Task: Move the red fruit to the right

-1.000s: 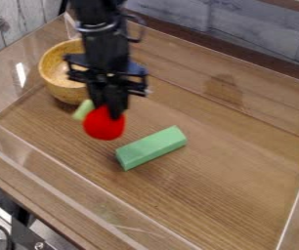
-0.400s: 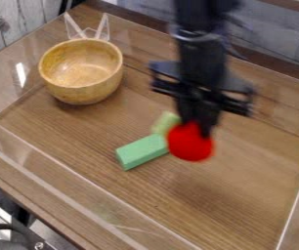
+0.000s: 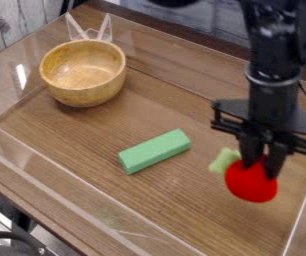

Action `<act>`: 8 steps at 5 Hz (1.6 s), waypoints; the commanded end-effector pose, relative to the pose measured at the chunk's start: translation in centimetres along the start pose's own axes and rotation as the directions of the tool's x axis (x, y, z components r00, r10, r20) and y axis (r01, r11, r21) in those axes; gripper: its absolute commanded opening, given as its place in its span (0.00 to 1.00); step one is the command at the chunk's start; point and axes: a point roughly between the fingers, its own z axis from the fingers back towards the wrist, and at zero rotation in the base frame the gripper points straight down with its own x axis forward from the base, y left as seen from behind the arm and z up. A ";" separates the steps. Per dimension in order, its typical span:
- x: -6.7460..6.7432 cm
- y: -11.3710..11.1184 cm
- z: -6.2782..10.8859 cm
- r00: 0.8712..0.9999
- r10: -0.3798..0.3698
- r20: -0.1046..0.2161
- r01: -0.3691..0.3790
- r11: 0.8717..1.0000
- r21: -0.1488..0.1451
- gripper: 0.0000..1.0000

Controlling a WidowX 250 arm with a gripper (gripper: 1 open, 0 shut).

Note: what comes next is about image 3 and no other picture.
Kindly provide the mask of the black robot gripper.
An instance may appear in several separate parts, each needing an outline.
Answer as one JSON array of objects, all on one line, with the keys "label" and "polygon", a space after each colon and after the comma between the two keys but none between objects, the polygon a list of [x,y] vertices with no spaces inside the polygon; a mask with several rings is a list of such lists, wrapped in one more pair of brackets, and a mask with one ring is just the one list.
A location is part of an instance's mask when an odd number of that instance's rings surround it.
[{"label": "black robot gripper", "polygon": [[242,166],[260,159],[264,144],[268,156],[264,167],[268,179],[279,176],[288,151],[306,155],[306,110],[299,104],[300,75],[285,80],[260,80],[245,74],[246,99],[217,99],[212,103],[213,129],[238,137]]}]

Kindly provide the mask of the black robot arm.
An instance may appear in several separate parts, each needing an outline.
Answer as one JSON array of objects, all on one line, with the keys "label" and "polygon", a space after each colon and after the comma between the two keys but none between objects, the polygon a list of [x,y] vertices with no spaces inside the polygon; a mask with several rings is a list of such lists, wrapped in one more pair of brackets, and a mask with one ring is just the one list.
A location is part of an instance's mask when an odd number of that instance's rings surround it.
[{"label": "black robot arm", "polygon": [[213,129],[238,140],[242,166],[264,159],[275,178],[285,158],[306,155],[306,110],[297,95],[306,91],[306,0],[237,0],[249,40],[245,99],[212,102]]}]

